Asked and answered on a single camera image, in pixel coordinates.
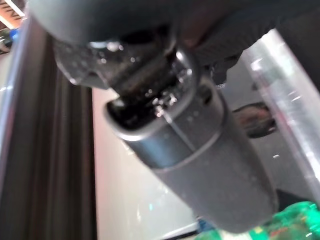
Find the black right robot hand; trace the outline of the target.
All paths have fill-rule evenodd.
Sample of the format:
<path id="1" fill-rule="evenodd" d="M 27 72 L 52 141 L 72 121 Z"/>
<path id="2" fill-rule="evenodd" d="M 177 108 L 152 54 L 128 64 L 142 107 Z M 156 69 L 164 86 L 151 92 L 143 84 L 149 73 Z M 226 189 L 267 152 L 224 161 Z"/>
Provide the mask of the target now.
<path id="1" fill-rule="evenodd" d="M 231 233 L 266 222 L 276 188 L 213 77 L 317 0 L 31 0 L 59 69 L 112 89 L 115 134 L 195 213 Z"/>

